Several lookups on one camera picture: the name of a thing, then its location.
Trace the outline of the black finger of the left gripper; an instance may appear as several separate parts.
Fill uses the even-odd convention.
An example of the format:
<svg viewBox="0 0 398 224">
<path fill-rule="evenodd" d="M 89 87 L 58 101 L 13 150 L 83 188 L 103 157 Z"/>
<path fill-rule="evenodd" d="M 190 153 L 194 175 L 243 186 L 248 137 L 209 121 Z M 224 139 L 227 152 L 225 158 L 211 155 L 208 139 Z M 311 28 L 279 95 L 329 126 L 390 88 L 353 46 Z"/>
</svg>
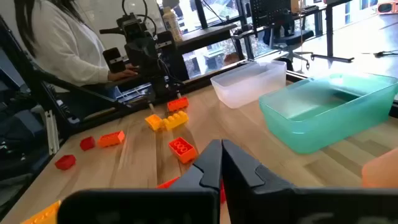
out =
<svg viewBox="0 0 398 224">
<path fill-rule="evenodd" d="M 167 52 L 176 51 L 175 40 L 171 31 L 166 30 L 157 34 L 155 48 L 157 50 L 165 50 Z"/>
<path fill-rule="evenodd" d="M 120 54 L 117 47 L 105 50 L 103 52 L 103 57 L 111 73 L 119 73 L 125 71 L 126 66 L 124 63 L 124 57 Z"/>
</svg>

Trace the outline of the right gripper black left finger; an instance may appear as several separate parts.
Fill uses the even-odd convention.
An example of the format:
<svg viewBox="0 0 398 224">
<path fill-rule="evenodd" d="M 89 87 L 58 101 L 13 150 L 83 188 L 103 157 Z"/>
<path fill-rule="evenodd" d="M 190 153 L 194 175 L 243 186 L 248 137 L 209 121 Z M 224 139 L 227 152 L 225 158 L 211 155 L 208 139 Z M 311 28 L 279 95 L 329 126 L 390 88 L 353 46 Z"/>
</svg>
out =
<svg viewBox="0 0 398 224">
<path fill-rule="evenodd" d="M 222 142 L 214 139 L 166 189 L 87 189 L 69 195 L 58 223 L 219 223 Z"/>
</svg>

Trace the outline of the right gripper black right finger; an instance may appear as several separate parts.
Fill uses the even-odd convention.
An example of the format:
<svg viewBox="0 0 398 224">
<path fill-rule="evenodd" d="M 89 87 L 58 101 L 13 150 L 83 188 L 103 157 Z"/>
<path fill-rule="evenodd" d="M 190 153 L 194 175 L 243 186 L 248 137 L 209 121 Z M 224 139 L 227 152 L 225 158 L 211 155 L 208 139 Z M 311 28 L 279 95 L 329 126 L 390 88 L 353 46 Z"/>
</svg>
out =
<svg viewBox="0 0 398 224">
<path fill-rule="evenodd" d="M 297 187 L 230 140 L 222 146 L 231 223 L 397 223 L 396 189 Z"/>
</svg>

